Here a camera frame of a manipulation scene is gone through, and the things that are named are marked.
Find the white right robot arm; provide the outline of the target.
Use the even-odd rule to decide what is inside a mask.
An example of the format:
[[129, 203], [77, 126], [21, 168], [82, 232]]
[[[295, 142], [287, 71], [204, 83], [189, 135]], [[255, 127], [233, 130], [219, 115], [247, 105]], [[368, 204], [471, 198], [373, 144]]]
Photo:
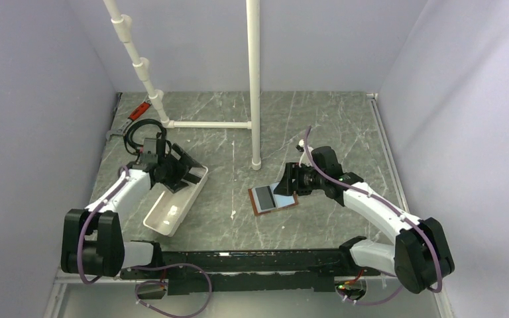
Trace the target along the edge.
[[274, 194], [303, 196], [315, 190], [357, 212], [390, 240], [390, 244], [367, 238], [349, 241], [348, 251], [338, 259], [342, 272], [354, 275], [362, 268], [373, 268], [396, 276], [409, 292], [441, 291], [444, 277], [454, 271], [455, 264], [438, 220], [405, 212], [358, 175], [343, 172], [339, 164], [321, 168], [289, 162]]

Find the dark grey credit card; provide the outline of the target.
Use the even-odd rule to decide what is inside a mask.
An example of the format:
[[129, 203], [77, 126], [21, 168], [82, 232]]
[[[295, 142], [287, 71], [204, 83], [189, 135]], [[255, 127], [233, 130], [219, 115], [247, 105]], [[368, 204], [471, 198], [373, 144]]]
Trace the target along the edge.
[[254, 188], [253, 194], [256, 197], [256, 202], [258, 203], [257, 211], [259, 213], [266, 213], [267, 211], [275, 209], [269, 185]]

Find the light blue credit card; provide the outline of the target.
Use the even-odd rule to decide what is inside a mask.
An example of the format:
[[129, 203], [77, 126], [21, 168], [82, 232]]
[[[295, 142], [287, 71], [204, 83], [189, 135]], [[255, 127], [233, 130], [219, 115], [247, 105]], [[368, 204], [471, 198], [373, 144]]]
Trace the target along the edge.
[[298, 198], [296, 195], [278, 195], [274, 193], [274, 190], [278, 186], [278, 182], [275, 182], [270, 185], [270, 192], [272, 194], [274, 205], [276, 209], [289, 208], [292, 206], [296, 206], [298, 204]]

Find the brown leather card holder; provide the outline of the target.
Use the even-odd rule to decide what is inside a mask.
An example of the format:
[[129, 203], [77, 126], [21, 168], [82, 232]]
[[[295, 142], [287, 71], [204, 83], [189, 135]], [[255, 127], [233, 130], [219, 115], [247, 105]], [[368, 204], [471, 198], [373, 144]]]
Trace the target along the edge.
[[290, 196], [274, 194], [277, 185], [278, 182], [275, 182], [270, 185], [248, 189], [249, 199], [255, 216], [288, 209], [299, 204], [296, 194]]

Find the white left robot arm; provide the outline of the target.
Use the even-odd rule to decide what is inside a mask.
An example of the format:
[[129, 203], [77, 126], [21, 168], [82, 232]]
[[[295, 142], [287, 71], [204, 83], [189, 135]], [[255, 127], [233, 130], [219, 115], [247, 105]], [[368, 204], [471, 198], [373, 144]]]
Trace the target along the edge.
[[148, 138], [137, 159], [122, 166], [118, 180], [96, 201], [71, 209], [64, 218], [61, 270], [88, 277], [115, 277], [122, 270], [139, 270], [147, 278], [164, 269], [162, 249], [151, 240], [126, 241], [121, 220], [157, 184], [162, 193], [143, 224], [158, 234], [175, 234], [207, 181], [208, 168], [179, 145]]

